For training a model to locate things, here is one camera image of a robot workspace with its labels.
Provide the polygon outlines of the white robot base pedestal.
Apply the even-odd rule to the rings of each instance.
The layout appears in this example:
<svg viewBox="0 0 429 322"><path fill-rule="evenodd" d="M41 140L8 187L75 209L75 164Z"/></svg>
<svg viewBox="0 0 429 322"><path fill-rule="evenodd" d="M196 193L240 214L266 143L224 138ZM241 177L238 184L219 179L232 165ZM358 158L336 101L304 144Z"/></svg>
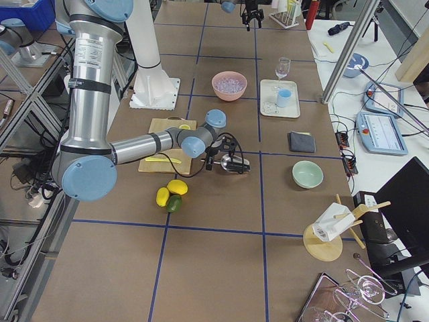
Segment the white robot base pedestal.
<svg viewBox="0 0 429 322"><path fill-rule="evenodd" d="M130 107L173 110L180 79L170 78L162 67L149 1L134 1L126 21L137 72Z"/></svg>

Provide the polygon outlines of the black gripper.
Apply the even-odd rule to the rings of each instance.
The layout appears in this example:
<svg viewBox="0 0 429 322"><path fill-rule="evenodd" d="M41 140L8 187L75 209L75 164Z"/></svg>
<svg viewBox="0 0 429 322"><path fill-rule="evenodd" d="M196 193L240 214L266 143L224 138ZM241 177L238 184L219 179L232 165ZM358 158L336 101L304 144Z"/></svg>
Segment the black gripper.
<svg viewBox="0 0 429 322"><path fill-rule="evenodd" d="M258 8L256 0L244 0L244 5L244 12L241 14L243 21L251 21L252 19L263 21L263 10Z"/></svg>
<svg viewBox="0 0 429 322"><path fill-rule="evenodd" d="M215 156L219 152L226 152L229 156L235 155L235 149L237 147L237 140L231 138L230 136L222 136L213 145L209 146L205 152L205 169L212 170L213 164L215 164Z"/></svg>

